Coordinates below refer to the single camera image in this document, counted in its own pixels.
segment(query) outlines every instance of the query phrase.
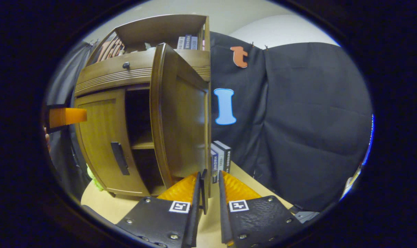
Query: blue letter i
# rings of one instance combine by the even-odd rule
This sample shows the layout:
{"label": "blue letter i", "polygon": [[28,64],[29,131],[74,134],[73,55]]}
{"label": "blue letter i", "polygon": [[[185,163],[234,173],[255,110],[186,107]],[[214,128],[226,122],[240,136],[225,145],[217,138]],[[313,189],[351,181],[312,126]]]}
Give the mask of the blue letter i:
{"label": "blue letter i", "polygon": [[218,96],[219,117],[215,122],[219,125],[230,125],[236,122],[233,116],[232,96],[235,94],[231,89],[216,89],[213,91]]}

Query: cabinet door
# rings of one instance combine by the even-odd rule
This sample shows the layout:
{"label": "cabinet door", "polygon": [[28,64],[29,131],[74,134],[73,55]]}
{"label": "cabinet door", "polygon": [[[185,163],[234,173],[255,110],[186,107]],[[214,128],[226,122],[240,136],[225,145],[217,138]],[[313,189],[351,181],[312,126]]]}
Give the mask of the cabinet door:
{"label": "cabinet door", "polygon": [[164,185],[209,169],[209,83],[163,43],[156,47],[150,118]]}
{"label": "cabinet door", "polygon": [[138,174],[127,136],[125,89],[80,97],[87,121],[76,124],[78,141],[89,168],[110,192],[148,196]]}

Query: green object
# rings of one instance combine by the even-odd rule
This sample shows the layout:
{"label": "green object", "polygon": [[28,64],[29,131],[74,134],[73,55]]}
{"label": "green object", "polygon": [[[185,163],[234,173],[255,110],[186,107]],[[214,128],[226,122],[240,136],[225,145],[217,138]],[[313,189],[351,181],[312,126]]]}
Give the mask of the green object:
{"label": "green object", "polygon": [[92,178],[92,180],[94,181],[95,186],[98,188],[98,190],[103,191],[103,187],[100,185],[100,183],[97,181],[97,179],[95,178],[94,174],[92,174],[91,169],[89,168],[89,165],[86,163],[87,167],[88,167],[88,175],[90,178]]}

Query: wooden shelf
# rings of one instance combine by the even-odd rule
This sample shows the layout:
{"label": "wooden shelf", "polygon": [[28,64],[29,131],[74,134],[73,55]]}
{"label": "wooden shelf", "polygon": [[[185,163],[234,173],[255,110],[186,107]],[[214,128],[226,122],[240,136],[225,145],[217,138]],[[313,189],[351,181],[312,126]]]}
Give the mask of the wooden shelf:
{"label": "wooden shelf", "polygon": [[152,131],[143,132],[131,145],[132,149],[154,149]]}
{"label": "wooden shelf", "polygon": [[161,43],[173,40],[177,43],[179,36],[197,35],[206,20],[207,16],[203,15],[166,14],[126,23],[114,31],[127,47],[136,44],[142,47],[144,42],[154,41]]}

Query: cabinet drawer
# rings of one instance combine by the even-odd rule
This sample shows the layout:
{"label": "cabinet drawer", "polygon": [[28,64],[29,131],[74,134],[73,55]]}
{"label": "cabinet drawer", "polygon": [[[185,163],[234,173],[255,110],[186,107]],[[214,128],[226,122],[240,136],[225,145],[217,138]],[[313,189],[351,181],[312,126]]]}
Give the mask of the cabinet drawer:
{"label": "cabinet drawer", "polygon": [[[177,53],[189,63],[205,80],[210,81],[210,52],[200,50],[177,50]],[[85,67],[75,86],[75,97],[93,91],[99,91],[136,83],[150,82],[155,49],[120,55]],[[130,63],[128,69],[122,66]]]}

